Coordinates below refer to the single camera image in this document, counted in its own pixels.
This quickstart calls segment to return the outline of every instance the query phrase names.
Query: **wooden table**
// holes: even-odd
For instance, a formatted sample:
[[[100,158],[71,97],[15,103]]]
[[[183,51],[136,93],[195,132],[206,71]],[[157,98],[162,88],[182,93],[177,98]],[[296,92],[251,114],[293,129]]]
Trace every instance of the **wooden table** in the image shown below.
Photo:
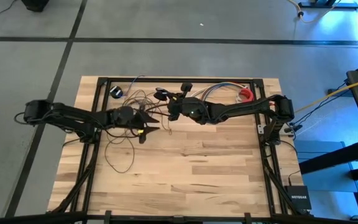
[[[75,107],[91,110],[97,79],[82,77]],[[267,96],[281,94],[278,79],[266,78],[264,84]],[[125,91],[129,83],[117,85]],[[155,87],[180,92],[180,85],[135,83],[129,94],[136,90],[153,93]],[[194,83],[190,94],[209,85]],[[232,87],[222,87],[208,100],[235,103],[237,91]],[[120,106],[124,99],[109,97],[108,108]],[[167,126],[166,117],[163,117],[163,123]],[[241,217],[244,212],[249,212],[253,217],[270,216],[255,116],[231,118],[218,125],[199,125],[180,116],[169,126],[172,134],[161,129],[150,133],[144,144],[139,144],[137,139],[131,140],[135,147],[135,161],[125,174],[118,174],[106,162],[104,152],[108,140],[103,133],[89,214],[103,215],[106,210],[112,210],[115,215]],[[111,129],[110,132],[122,134],[123,130]],[[68,134],[66,141],[75,138],[77,136]],[[282,140],[293,143],[289,137],[282,137]],[[74,186],[82,148],[83,144],[79,142],[63,148],[49,210],[55,208]],[[287,144],[277,146],[277,156],[283,183],[286,184],[288,175],[299,170],[298,160],[293,148]],[[132,160],[130,142],[110,144],[106,148],[106,157],[117,170],[125,170]],[[301,185],[301,175],[292,175],[291,181],[294,185]],[[276,211],[280,212],[278,193],[274,185],[272,188]],[[83,192],[79,202],[83,201]]]

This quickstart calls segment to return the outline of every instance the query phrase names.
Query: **small black object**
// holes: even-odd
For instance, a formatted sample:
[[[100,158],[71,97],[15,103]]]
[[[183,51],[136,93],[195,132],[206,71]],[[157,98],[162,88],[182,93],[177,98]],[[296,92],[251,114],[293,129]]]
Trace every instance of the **small black object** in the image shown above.
[[[292,203],[299,210],[311,210],[307,186],[285,186]]]
[[[42,12],[49,0],[22,0],[25,7],[33,12]]]
[[[181,87],[180,87],[180,90],[185,91],[185,92],[189,92],[189,91],[191,91],[191,87],[193,87],[193,84],[191,84],[191,83],[182,83]]]
[[[168,95],[168,91],[167,90],[164,90],[163,88],[159,88],[157,87],[155,89],[155,93],[154,93],[154,98],[158,99],[158,100],[161,100],[161,101],[166,101],[168,98],[167,98],[167,95]]]
[[[124,95],[124,92],[122,91],[121,87],[119,86],[113,86],[110,89],[110,95],[114,98],[114,99],[119,99]]]

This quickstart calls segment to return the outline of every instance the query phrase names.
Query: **gray floor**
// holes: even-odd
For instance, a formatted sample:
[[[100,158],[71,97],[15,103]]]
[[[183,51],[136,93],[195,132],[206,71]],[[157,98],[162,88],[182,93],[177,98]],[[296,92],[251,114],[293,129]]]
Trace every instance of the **gray floor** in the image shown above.
[[[0,0],[0,10],[9,3]],[[17,1],[0,16],[0,36],[68,37],[80,3],[50,0],[37,14]],[[305,17],[323,11],[312,9]],[[330,12],[309,25],[294,21],[295,15],[285,0],[88,0],[77,37],[358,40],[358,11]],[[47,97],[64,48],[65,43],[0,42],[0,216],[34,131],[12,117],[25,102]],[[55,101],[72,105],[82,75],[274,77],[299,108],[339,86],[355,68],[358,47],[74,43]],[[343,113],[357,114],[352,99],[319,110],[299,139],[358,141],[358,117],[344,126]],[[326,129],[334,134],[321,134]],[[63,141],[60,130],[45,128],[17,215],[45,212]]]

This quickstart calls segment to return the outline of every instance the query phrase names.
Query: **black metal frame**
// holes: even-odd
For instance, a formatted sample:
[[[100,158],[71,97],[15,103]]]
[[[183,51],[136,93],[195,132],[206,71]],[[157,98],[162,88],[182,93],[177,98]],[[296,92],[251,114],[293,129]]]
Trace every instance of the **black metal frame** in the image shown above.
[[[356,2],[344,2],[335,4],[336,0],[314,0],[314,2],[300,2],[298,5],[305,8],[331,8],[336,9],[358,9]]]
[[[109,99],[108,90],[111,87],[111,83],[112,82],[131,82],[131,81],[133,81],[133,78],[124,78],[124,77],[123,78],[121,78],[121,77],[120,78],[104,78],[104,77],[98,78],[96,92],[95,92],[95,96],[94,96],[93,104],[92,104],[92,111],[96,111],[96,108],[98,106],[101,87],[103,85],[106,85],[106,87],[105,87],[103,101],[102,101],[102,108],[101,108],[102,111],[106,110],[106,107],[107,107],[107,103],[108,103],[108,99]],[[184,78],[138,78],[136,82],[182,83],[184,81],[190,82],[190,83],[219,83],[219,82],[244,83],[244,84],[250,85],[250,89],[255,95],[256,95],[255,86],[257,86],[260,90],[261,97],[262,98],[266,97],[265,89],[264,89],[264,82],[262,79],[230,79],[230,80],[228,80],[228,79],[222,79],[222,78],[209,78],[209,79],[205,79],[205,78],[186,78],[186,79],[184,79]],[[256,120],[256,125],[262,124],[259,114],[255,114],[255,120]],[[268,116],[265,116],[265,122],[266,122],[266,125],[268,125],[270,123],[270,119]],[[261,158],[262,158],[262,163],[264,165],[264,178],[265,178],[266,194],[267,194],[267,198],[268,198],[269,212],[271,215],[276,213],[275,207],[274,207],[272,186],[271,186],[271,182],[270,182],[270,180],[272,180],[272,182],[276,185],[276,188],[278,189],[278,192],[279,192],[278,196],[279,196],[279,200],[280,200],[280,208],[281,208],[282,213],[288,214],[287,205],[293,210],[293,213],[296,213],[295,206],[291,203],[289,196],[287,195],[285,189],[282,186],[280,168],[278,166],[278,160],[277,160],[275,146],[270,147],[270,151],[272,153],[272,164],[273,164],[273,170],[272,170],[270,168],[269,162],[267,160],[265,146],[261,143],[263,134],[258,134],[258,135],[259,135],[260,153],[262,155]],[[93,164],[94,166],[96,165],[96,158],[98,155],[99,143],[100,143],[100,138],[96,141],[96,143],[94,145],[92,159],[89,162],[89,164]],[[88,150],[89,150],[89,144],[84,144],[83,154],[81,155],[80,166],[78,168],[76,185],[83,183],[83,181],[80,182],[80,180],[83,180],[82,175],[84,174],[83,171],[85,169],[85,162],[86,162],[86,157],[88,155]],[[88,177],[82,212],[87,212],[88,207],[89,207],[91,188],[92,188],[92,183],[93,183],[93,176],[94,176],[94,167],[92,168],[92,171]],[[79,191],[76,192],[76,195],[73,198],[73,203],[72,203],[72,206],[70,207],[71,212],[76,211],[78,196],[79,196]]]

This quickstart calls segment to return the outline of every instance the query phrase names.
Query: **robotic arm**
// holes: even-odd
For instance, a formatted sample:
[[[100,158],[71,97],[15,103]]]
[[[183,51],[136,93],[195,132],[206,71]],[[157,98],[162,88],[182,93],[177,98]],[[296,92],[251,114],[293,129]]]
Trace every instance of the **robotic arm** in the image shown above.
[[[158,120],[150,117],[144,110],[135,110],[130,106],[90,112],[63,103],[33,100],[26,103],[23,119],[27,124],[51,124],[64,131],[75,132],[80,141],[85,143],[95,142],[95,133],[98,129],[137,129],[140,133],[138,135],[140,143],[145,142],[146,134],[159,129],[147,125],[147,123],[158,123]]]
[[[282,126],[291,121],[295,115],[293,112],[292,101],[281,95],[273,95],[268,98],[261,98],[247,103],[236,103],[233,105],[223,105],[201,101],[195,97],[186,97],[191,90],[191,83],[182,84],[183,93],[170,93],[162,88],[157,88],[154,97],[159,100],[167,101],[170,121],[178,119],[179,115],[187,116],[199,124],[218,124],[229,118],[245,116],[255,113],[265,114],[271,118],[270,124],[264,127],[262,142],[280,144],[280,130]]]
[[[171,93],[163,88],[156,88],[154,94],[156,99],[169,100],[167,108],[170,121],[176,121],[182,114],[199,124],[218,124],[236,116],[255,113],[265,114],[271,118],[271,122],[264,127],[261,140],[262,142],[280,144],[279,132],[282,126],[294,118],[292,102],[285,96],[273,95],[252,102],[223,105],[201,101],[195,97],[186,97],[192,86],[191,83],[182,84],[182,93]],[[274,110],[270,109],[271,103],[274,104]],[[139,142],[144,143],[148,133],[159,129],[147,125],[147,123],[159,122],[147,114],[148,110],[143,108],[137,110],[130,106],[122,106],[107,111],[90,112],[66,106],[63,103],[33,100],[26,104],[23,119],[27,124],[46,123],[57,126],[64,131],[75,132],[80,141],[86,143],[95,142],[95,133],[98,129],[137,129],[140,133],[137,135]]]

